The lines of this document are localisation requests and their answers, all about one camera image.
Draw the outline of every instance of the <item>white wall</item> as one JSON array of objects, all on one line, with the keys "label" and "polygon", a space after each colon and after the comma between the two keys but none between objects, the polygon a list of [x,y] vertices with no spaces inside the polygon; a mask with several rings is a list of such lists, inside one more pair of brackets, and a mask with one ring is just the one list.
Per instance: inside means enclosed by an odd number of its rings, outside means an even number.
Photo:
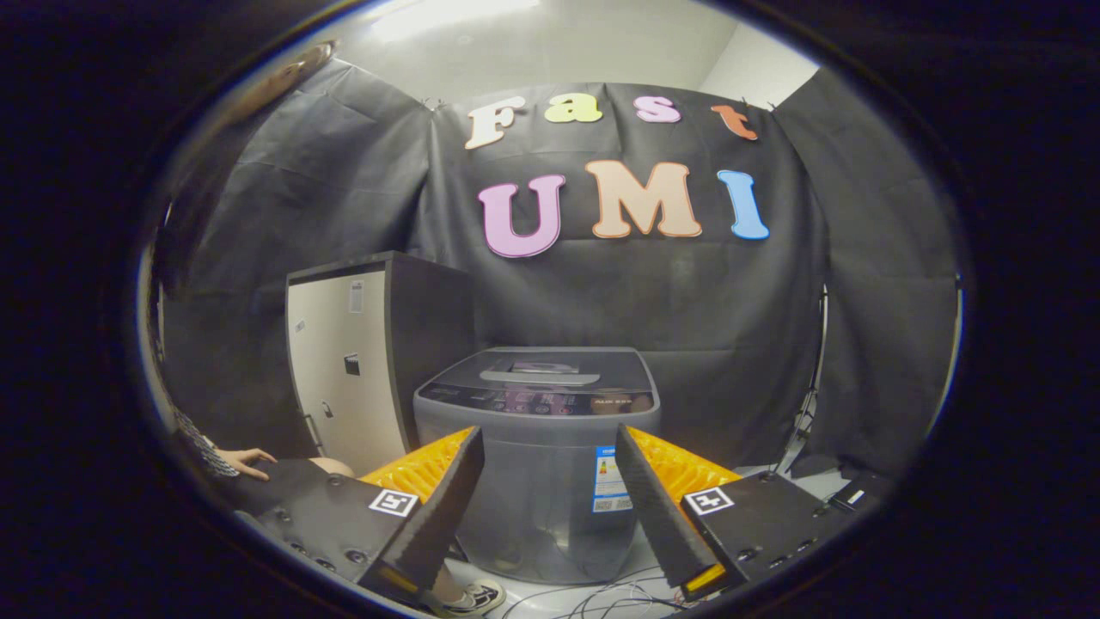
[{"label": "white wall", "polygon": [[337,57],[416,99],[444,101],[568,81],[696,89],[737,25],[690,0],[541,0],[393,42],[371,31],[376,19],[332,29]]},{"label": "white wall", "polygon": [[740,22],[729,43],[696,87],[711,95],[771,109],[806,82],[818,65],[770,35]]}]

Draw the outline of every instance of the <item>sleeve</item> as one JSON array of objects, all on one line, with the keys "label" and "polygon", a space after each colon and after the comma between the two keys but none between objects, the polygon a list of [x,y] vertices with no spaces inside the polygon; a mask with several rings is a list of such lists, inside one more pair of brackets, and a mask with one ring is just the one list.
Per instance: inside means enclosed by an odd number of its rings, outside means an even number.
[{"label": "sleeve", "polygon": [[211,475],[218,477],[237,477],[240,475],[226,458],[218,455],[213,442],[202,435],[191,420],[179,409],[174,408],[176,422],[179,424],[179,432],[187,439],[198,456],[202,460],[202,466]]}]

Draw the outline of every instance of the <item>washing machine control panel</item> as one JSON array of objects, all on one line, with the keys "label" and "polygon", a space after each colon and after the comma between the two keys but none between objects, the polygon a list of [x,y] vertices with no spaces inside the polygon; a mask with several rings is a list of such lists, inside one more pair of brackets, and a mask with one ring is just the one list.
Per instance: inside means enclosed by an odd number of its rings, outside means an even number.
[{"label": "washing machine control panel", "polygon": [[650,391],[575,394],[530,389],[477,389],[432,383],[420,397],[457,407],[530,416],[615,416],[653,408]]}]

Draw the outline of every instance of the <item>black fabric curtain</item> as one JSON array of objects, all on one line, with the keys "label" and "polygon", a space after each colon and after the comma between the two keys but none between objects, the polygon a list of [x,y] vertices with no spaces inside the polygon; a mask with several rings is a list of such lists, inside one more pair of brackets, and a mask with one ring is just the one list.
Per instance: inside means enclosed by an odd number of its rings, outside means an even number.
[{"label": "black fabric curtain", "polygon": [[[556,95],[596,98],[593,122],[549,122]],[[494,143],[465,150],[471,110],[520,96],[513,124]],[[638,118],[634,101],[664,97],[679,122]],[[726,128],[712,106],[748,117],[757,140]],[[518,88],[438,108],[428,186],[410,251],[464,269],[476,287],[480,344],[632,346],[660,394],[662,435],[725,466],[774,462],[816,362],[817,290],[824,222],[794,148],[765,110],[689,90],[626,84]],[[645,184],[660,162],[690,169],[686,186],[703,231],[667,236],[654,225],[597,237],[596,180],[585,164],[623,162]],[[737,237],[721,169],[754,178],[763,240]],[[486,244],[479,192],[513,183],[517,233],[539,225],[528,181],[561,174],[561,233],[542,253],[507,258]]]},{"label": "black fabric curtain", "polygon": [[937,413],[952,358],[953,198],[828,69],[773,115],[810,175],[828,234],[828,335],[803,462],[824,456],[900,475]]},{"label": "black fabric curtain", "polygon": [[226,131],[179,192],[160,248],[165,380],[219,445],[317,455],[287,362],[286,274],[407,245],[429,117],[333,60],[258,129]]},{"label": "black fabric curtain", "polygon": [[[595,97],[602,118],[547,120],[549,100],[568,92]],[[464,147],[469,113],[516,96],[525,103],[504,136]],[[668,99],[680,120],[646,122],[638,97]],[[744,113],[757,139],[714,106]],[[384,250],[469,272],[482,347],[639,350],[664,438],[725,466],[781,455],[816,363],[826,281],[807,453],[897,473],[935,413],[955,320],[952,203],[828,71],[776,112],[626,84],[517,88],[431,111],[333,62],[221,147],[211,161],[235,162],[224,189],[218,174],[197,174],[173,207],[163,251],[182,266],[163,280],[166,379],[227,446],[316,455],[286,360],[285,276]],[[596,236],[600,191],[585,164],[597,159],[622,162],[641,184],[657,164],[686,166],[702,232],[646,234],[624,215],[629,233]],[[723,169],[752,177],[768,237],[732,233]],[[492,251],[479,194],[517,185],[513,228],[530,233],[540,217],[528,183],[552,174],[564,177],[553,244],[527,257]]]}]

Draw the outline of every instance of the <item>gray washing machine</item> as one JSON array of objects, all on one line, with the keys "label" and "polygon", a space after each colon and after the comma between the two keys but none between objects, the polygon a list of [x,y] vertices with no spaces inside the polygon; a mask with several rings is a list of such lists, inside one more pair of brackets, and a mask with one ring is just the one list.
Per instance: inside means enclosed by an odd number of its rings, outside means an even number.
[{"label": "gray washing machine", "polygon": [[636,519],[619,423],[656,434],[661,400],[632,349],[491,349],[416,391],[424,443],[482,429],[485,467],[458,530],[471,563],[553,585],[618,576]]}]

